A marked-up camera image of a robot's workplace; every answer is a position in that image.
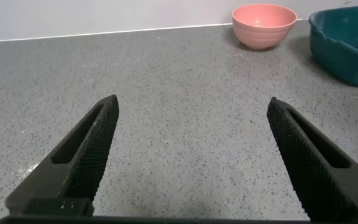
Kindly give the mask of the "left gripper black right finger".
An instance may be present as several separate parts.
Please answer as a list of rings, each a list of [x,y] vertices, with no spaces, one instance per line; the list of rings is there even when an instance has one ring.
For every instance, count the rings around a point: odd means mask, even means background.
[[[286,102],[272,98],[267,117],[310,220],[358,223],[358,163]]]

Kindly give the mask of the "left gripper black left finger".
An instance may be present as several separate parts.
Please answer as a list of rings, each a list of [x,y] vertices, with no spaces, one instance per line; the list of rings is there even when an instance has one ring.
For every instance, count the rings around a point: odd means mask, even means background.
[[[11,215],[37,202],[94,200],[119,117],[116,95],[98,101],[5,201]]]

